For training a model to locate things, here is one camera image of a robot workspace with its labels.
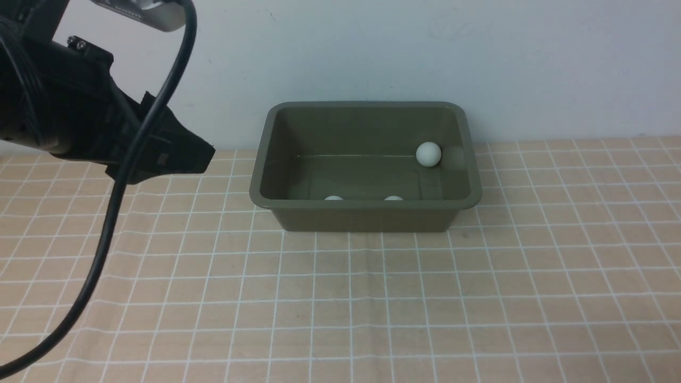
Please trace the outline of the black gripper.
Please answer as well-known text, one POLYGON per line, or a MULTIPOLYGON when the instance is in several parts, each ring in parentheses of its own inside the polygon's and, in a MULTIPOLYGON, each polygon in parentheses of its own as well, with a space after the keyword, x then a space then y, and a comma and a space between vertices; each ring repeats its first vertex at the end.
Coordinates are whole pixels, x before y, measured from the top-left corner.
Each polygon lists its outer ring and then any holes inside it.
MULTIPOLYGON (((2 141, 62 160, 98 163, 115 178, 137 129, 113 91, 113 55, 77 36, 71 36, 66 46, 29 39, 21 46, 32 60, 48 105, 40 117, 32 116, 19 76, 2 51, 2 141)), ((141 122, 155 103, 156 96, 146 91, 141 122)), ((203 174, 216 153, 211 143, 181 128, 168 106, 156 114, 150 134, 162 141, 162 175, 203 174)))

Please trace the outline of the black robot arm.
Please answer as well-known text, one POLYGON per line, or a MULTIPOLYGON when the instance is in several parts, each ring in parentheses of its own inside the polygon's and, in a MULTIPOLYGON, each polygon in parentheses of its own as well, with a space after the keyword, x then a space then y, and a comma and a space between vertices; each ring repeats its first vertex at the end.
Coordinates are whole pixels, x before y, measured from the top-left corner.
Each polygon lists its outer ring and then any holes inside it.
POLYGON ((185 30, 163 89, 136 102, 113 80, 109 51, 77 36, 70 36, 65 46, 54 42, 67 1, 2 1, 2 141, 62 160, 98 163, 115 178, 153 112, 126 183, 205 172, 214 146, 185 128, 168 108, 194 48, 194 3, 96 4, 162 32, 185 30))

